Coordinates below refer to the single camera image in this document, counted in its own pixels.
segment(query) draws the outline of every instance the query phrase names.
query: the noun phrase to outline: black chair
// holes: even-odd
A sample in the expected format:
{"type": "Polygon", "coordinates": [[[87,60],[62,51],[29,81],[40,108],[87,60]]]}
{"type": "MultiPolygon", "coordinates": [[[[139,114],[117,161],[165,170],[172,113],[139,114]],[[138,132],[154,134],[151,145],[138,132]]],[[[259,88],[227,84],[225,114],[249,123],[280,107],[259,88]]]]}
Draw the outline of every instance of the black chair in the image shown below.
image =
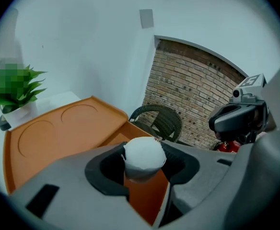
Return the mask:
{"type": "Polygon", "coordinates": [[[155,137],[160,136],[162,140],[169,140],[172,142],[178,141],[182,132],[182,120],[173,109],[163,105],[145,105],[137,108],[130,116],[129,120],[136,120],[140,114],[145,112],[158,112],[151,126],[143,124],[140,121],[132,123],[155,137]],[[155,131],[152,128],[153,126],[155,126],[158,131],[155,131]]]}

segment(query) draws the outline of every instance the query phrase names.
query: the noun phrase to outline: brick wall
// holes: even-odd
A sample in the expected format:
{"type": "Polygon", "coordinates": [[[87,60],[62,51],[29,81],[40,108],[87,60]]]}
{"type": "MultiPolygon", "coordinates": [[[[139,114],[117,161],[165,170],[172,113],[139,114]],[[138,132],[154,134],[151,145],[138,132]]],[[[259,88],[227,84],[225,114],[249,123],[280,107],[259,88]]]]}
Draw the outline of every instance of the brick wall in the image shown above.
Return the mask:
{"type": "MultiPolygon", "coordinates": [[[[245,77],[219,58],[181,43],[162,40],[157,48],[143,105],[163,104],[182,118],[180,141],[212,149],[218,141],[208,118],[219,105],[227,104],[233,88],[245,77]]],[[[142,114],[150,125],[157,113],[142,114]]]]}

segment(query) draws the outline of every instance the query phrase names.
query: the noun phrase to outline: circular indentation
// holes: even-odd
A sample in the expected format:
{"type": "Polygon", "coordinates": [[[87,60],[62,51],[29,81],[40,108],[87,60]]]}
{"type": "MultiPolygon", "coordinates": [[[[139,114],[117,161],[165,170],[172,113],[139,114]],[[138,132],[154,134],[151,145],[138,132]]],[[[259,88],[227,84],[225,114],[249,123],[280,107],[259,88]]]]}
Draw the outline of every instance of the circular indentation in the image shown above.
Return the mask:
{"type": "Polygon", "coordinates": [[[235,90],[235,91],[233,92],[233,96],[237,98],[237,97],[239,96],[239,91],[238,91],[238,90],[235,90]]]}
{"type": "Polygon", "coordinates": [[[31,124],[21,134],[18,145],[19,152],[27,158],[49,157],[58,148],[54,126],[44,120],[31,124]]]}
{"type": "Polygon", "coordinates": [[[61,121],[63,123],[87,123],[90,120],[97,118],[97,109],[91,105],[75,105],[66,109],[61,114],[61,121]]]}

